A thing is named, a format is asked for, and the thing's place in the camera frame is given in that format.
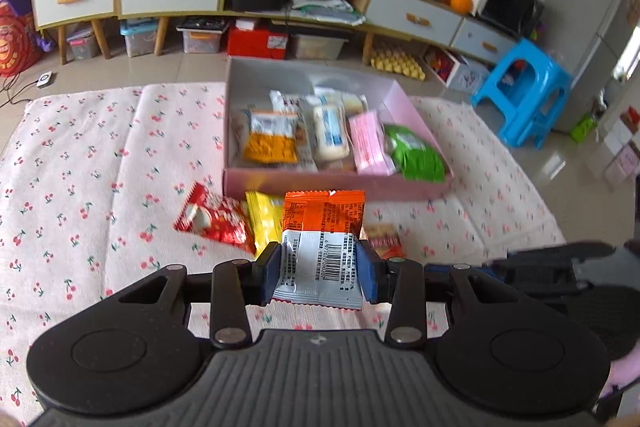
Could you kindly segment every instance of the orange fruit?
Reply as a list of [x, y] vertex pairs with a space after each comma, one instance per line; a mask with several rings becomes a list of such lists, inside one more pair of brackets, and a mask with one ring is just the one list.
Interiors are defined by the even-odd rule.
[[472, 0], [451, 0], [450, 6], [452, 10], [460, 15], [469, 15], [474, 9]]

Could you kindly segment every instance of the floor mat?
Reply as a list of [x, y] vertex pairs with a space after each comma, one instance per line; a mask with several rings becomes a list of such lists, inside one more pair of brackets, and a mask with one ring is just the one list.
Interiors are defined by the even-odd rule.
[[[225, 85], [168, 84], [52, 96], [28, 104], [0, 158], [0, 410], [28, 423], [41, 410], [25, 360], [46, 328], [158, 267], [210, 271], [246, 257], [172, 229], [195, 181], [222, 187]], [[370, 203], [422, 263], [479, 264], [511, 249], [562, 243], [555, 219], [473, 110], [438, 99], [415, 105], [457, 175], [447, 198]], [[375, 328], [388, 305], [361, 311], [273, 302], [251, 307], [262, 328]], [[208, 334], [195, 305], [190, 328]]]

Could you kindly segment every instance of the refrigerator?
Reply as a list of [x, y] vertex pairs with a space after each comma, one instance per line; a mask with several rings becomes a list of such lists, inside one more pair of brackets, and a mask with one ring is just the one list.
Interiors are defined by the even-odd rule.
[[566, 107], [554, 128], [568, 132], [591, 110], [636, 25], [638, 0], [545, 0], [540, 46], [572, 75]]

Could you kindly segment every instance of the pink snack packet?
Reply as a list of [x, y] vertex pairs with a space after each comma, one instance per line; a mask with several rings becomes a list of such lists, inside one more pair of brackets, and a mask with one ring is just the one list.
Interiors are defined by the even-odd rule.
[[353, 158], [358, 174], [389, 176], [396, 172], [391, 157], [385, 153], [384, 134], [375, 111], [357, 114], [349, 119]]

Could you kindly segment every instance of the blue plastic stool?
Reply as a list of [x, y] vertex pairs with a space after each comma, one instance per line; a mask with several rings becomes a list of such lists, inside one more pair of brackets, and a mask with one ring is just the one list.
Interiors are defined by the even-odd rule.
[[[502, 82], [511, 65], [524, 60], [528, 67], [513, 86]], [[569, 94], [571, 75], [526, 39], [521, 40], [498, 63], [478, 92], [471, 97], [474, 107], [488, 98], [504, 115], [504, 125], [498, 138], [510, 147], [520, 147], [527, 137], [536, 138], [541, 148], [546, 136], [562, 113]], [[542, 108], [555, 92], [554, 105], [542, 113]]]

